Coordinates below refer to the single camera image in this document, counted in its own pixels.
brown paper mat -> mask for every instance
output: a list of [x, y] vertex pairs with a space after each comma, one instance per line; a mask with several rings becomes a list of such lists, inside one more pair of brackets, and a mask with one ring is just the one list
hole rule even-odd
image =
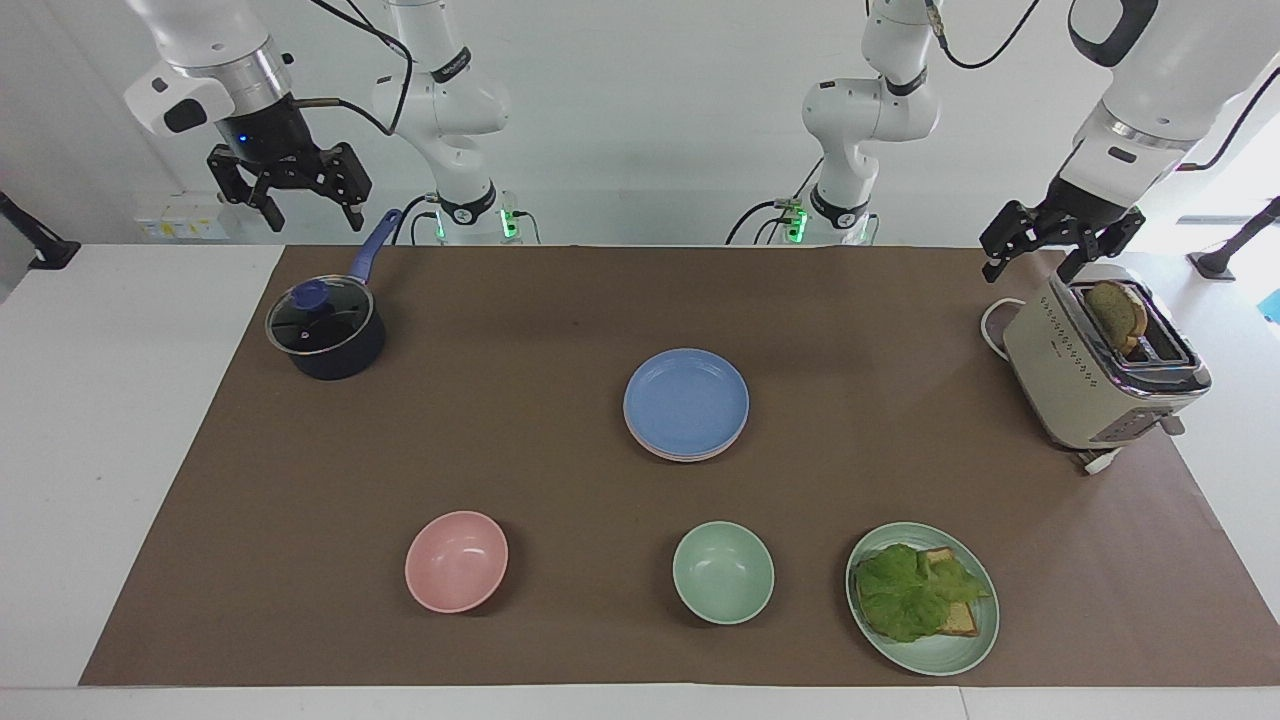
[[[957, 250], [389, 249], [385, 354], [319, 383], [262, 314], [351, 256], [284, 252], [83, 684], [1280, 684], [1280, 629], [1172, 443], [1082, 477], [979, 338], [1050, 258], [991, 287]], [[751, 391], [739, 442], [691, 466], [621, 414], [635, 366], [680, 346]], [[404, 551], [457, 509], [503, 525], [511, 568], [479, 610], [431, 615]], [[671, 584], [712, 519], [777, 565], [745, 625], [695, 620]], [[919, 678], [859, 634], [845, 561], [892, 520], [991, 571], [1002, 626], [975, 670]]]

toaster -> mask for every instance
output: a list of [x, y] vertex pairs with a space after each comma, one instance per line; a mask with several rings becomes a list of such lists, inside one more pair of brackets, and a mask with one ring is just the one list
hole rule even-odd
[[[1050, 437], [1071, 450], [1124, 447], [1157, 425], [1180, 434], [1176, 414], [1208, 392], [1208, 369], [1147, 286], [1123, 268], [1097, 270], [1070, 283], [1050, 275], [1005, 329], [1023, 392]], [[1106, 340], [1084, 301], [1101, 279], [1137, 291], [1147, 309], [1147, 332], [1128, 356]]]

lid knob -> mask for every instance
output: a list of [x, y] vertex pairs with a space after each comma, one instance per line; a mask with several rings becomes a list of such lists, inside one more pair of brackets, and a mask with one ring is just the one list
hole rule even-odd
[[325, 302], [329, 302], [329, 286], [321, 279], [298, 283], [289, 291], [289, 300], [294, 307], [303, 313], [319, 310]]

stack of plates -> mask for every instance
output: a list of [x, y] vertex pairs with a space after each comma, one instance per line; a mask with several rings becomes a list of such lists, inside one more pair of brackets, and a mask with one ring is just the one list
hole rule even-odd
[[698, 462], [724, 452], [746, 427], [746, 382], [714, 352], [678, 348], [646, 360], [627, 383], [622, 414], [658, 457]]

white robotic arm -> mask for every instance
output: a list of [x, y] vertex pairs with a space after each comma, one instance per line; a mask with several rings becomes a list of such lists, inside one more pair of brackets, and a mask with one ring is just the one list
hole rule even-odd
[[1212, 128], [1222, 106], [1272, 61], [1275, 0], [1074, 0], [1071, 41], [1112, 82], [1033, 209], [1010, 201], [982, 234], [989, 282], [1010, 259], [1043, 245], [1075, 245], [1066, 281], [1115, 258], [1143, 223], [1138, 200]]
[[[435, 179], [445, 242], [506, 242], [516, 236], [512, 200], [499, 193], [484, 155], [467, 136], [500, 131], [511, 113], [506, 87], [471, 64], [444, 0], [388, 0], [396, 35], [415, 60], [415, 73], [396, 133], [426, 160]], [[403, 78], [381, 78], [374, 108], [392, 115]]]
[[876, 0], [863, 33], [863, 55], [877, 79], [835, 79], [809, 90], [805, 128], [823, 150], [818, 182], [804, 188], [809, 222], [796, 241], [856, 242], [879, 172], [861, 150], [868, 140], [905, 142], [928, 137], [938, 123], [938, 99], [927, 85], [931, 41], [923, 0]]
[[320, 150], [311, 140], [291, 94], [289, 59], [247, 0], [125, 3], [147, 24], [161, 58], [124, 94], [138, 122], [159, 136], [214, 123], [227, 142], [207, 164], [223, 197], [261, 211], [274, 231], [284, 215], [271, 188], [328, 197], [360, 229], [372, 183], [349, 145]]

